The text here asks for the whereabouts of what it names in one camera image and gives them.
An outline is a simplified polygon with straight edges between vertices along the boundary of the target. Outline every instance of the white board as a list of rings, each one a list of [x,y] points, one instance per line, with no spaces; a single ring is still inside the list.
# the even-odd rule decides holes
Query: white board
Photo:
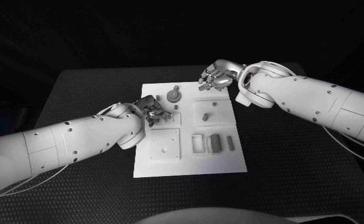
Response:
[[[168,92],[173,89],[175,85],[179,86],[182,98],[179,102],[171,103],[168,101]],[[139,143],[136,149],[134,178],[247,172],[227,88],[223,91],[217,91],[215,89],[199,91],[198,82],[145,84],[142,97],[146,95],[153,95],[155,97],[159,95],[159,103],[163,106],[163,109],[179,115],[176,115],[178,119],[173,122],[175,125],[168,123],[166,125],[160,124],[158,127],[153,126],[152,128],[146,126],[146,138]],[[223,124],[225,125],[218,124],[218,117],[212,117],[214,120],[210,121],[212,122],[212,125],[198,126],[197,114],[202,112],[197,111],[197,107],[204,107],[197,105],[198,101],[217,102],[217,106],[212,107],[214,114],[218,113],[218,109],[224,108],[224,114],[227,117],[224,117],[225,122]],[[162,155],[166,154],[168,151],[163,153],[162,146],[158,146],[156,152],[159,153],[159,160],[152,160],[149,154],[152,146],[150,141],[153,141],[150,132],[162,129],[179,130],[179,156],[178,158],[175,156],[173,159],[168,158],[168,156]],[[220,153],[210,153],[207,148],[207,138],[214,134],[218,134],[221,139],[223,152]],[[202,153],[194,153],[192,151],[192,135],[202,136]],[[230,151],[227,136],[231,136],[234,151]],[[172,139],[172,135],[165,133],[163,137]]]

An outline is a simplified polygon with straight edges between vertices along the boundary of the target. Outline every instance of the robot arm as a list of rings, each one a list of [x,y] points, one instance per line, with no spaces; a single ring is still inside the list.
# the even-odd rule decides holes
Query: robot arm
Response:
[[[199,90],[224,88],[238,81],[237,102],[250,106],[254,103],[270,108],[275,103],[302,119],[319,124],[341,133],[364,140],[364,94],[332,83],[296,76],[282,65],[262,61],[250,66],[240,65],[237,74],[218,77],[225,60],[207,68],[199,83],[207,83]]]
[[[116,143],[132,148],[146,136],[145,119],[152,127],[158,118],[171,117],[149,95],[134,104],[114,104],[100,115],[0,137],[0,190],[103,153]]]

